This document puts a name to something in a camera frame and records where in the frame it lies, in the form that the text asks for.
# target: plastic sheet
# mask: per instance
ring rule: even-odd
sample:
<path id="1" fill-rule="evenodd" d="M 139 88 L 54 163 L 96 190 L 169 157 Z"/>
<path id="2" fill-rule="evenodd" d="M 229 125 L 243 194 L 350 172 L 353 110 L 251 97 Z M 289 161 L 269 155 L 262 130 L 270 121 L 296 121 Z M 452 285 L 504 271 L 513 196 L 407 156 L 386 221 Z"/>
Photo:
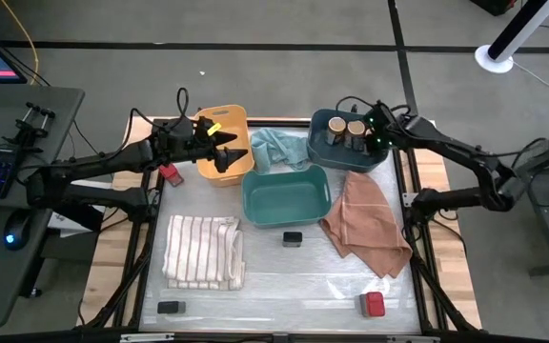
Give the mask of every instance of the plastic sheet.
<path id="1" fill-rule="evenodd" d="M 305 130 L 287 129 L 306 136 Z M 243 215 L 240 186 L 215 188 L 191 163 L 176 165 L 186 182 L 166 184 L 152 249 L 140 330 L 287 333 L 419 333 L 417 302 L 410 266 L 397 278 L 378 278 L 354 255 L 342 259 L 318 224 L 261 230 Z M 271 172 L 288 171 L 288 167 Z M 345 171 L 324 169 L 333 199 Z M 370 175 L 382 188 L 396 220 L 402 223 L 397 179 L 390 155 Z M 174 214 L 238 216 L 244 232 L 245 286 L 240 291 L 167 289 L 162 274 L 166 230 Z M 303 233 L 300 248 L 284 248 L 283 233 Z M 358 296 L 382 292 L 386 314 L 361 315 Z M 159 301 L 185 301 L 182 314 L 157 314 Z"/>

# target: yellow basket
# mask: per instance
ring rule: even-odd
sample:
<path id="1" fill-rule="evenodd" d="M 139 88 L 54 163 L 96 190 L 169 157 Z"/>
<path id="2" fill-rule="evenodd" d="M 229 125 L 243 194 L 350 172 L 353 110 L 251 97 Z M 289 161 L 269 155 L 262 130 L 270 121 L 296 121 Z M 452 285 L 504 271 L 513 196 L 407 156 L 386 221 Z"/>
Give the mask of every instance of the yellow basket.
<path id="1" fill-rule="evenodd" d="M 198 172 L 216 187 L 239 185 L 245 173 L 254 168 L 254 156 L 252 155 L 252 145 L 249 140 L 245 109 L 238 105 L 220 106 L 204 109 L 197 113 L 194 119 L 198 119 L 199 116 L 204 116 L 213 120 L 214 123 L 221 124 L 222 131 L 237 135 L 234 141 L 218 146 L 219 149 L 224 147 L 228 149 L 247 149 L 248 152 L 223 173 L 217 171 L 213 161 L 197 160 Z"/>

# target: red object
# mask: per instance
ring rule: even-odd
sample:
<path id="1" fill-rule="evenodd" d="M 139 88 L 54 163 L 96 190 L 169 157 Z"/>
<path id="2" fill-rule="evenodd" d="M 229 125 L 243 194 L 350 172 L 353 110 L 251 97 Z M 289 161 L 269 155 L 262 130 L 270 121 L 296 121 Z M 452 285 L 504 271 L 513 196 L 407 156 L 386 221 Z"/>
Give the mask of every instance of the red object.
<path id="1" fill-rule="evenodd" d="M 167 179 L 173 185 L 173 187 L 177 187 L 180 183 L 183 182 L 183 177 L 179 174 L 179 171 L 175 167 L 173 163 L 171 163 L 169 166 L 161 166 L 158 168 L 160 170 L 160 173 L 162 176 Z"/>
<path id="2" fill-rule="evenodd" d="M 367 292 L 365 294 L 365 309 L 368 316 L 384 316 L 385 301 L 381 292 Z"/>

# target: red block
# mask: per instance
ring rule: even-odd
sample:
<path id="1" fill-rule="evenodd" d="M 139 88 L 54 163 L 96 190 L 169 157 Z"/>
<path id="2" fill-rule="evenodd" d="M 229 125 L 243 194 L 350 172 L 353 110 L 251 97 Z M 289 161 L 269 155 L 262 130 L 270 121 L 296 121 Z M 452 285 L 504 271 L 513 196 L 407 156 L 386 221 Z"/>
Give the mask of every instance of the red block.
<path id="1" fill-rule="evenodd" d="M 171 182 L 171 184 L 176 187 L 180 183 L 183 182 L 183 177 L 179 174 L 179 171 L 175 167 L 173 163 L 171 163 L 169 166 L 160 166 L 158 168 L 162 176 L 167 179 L 167 181 Z"/>
<path id="2" fill-rule="evenodd" d="M 368 292 L 360 296 L 361 311 L 364 316 L 380 317 L 385 315 L 385 301 L 381 292 Z"/>

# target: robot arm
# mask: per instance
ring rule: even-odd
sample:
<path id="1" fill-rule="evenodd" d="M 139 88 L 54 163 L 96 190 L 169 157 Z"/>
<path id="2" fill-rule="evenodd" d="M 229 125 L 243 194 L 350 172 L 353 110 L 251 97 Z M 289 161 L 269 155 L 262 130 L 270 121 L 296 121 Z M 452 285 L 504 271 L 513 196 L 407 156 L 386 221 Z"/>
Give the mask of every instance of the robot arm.
<path id="1" fill-rule="evenodd" d="M 473 206 L 507 212 L 524 192 L 521 180 L 496 155 L 483 151 L 480 146 L 472 147 L 444 135 L 423 117 L 408 113 L 395 117 L 385 104 L 378 101 L 365 114 L 364 122 L 380 138 L 381 145 L 433 151 L 471 170 L 478 179 L 477 187 L 463 190 L 421 190 L 411 207 L 416 222 L 425 224 L 439 210 Z"/>
<path id="2" fill-rule="evenodd" d="M 225 172 L 247 150 L 219 150 L 218 145 L 236 139 L 236 135 L 213 130 L 213 126 L 214 122 L 204 117 L 193 122 L 182 116 L 154 125 L 150 136 L 124 149 L 42 166 L 26 182 L 28 203 L 65 216 L 74 213 L 71 208 L 81 207 L 85 212 L 89 205 L 116 207 L 131 221 L 144 221 L 155 213 L 143 189 L 103 190 L 72 185 L 71 181 L 113 172 L 150 172 L 162 165 L 198 159 L 213 160 L 217 170 Z"/>

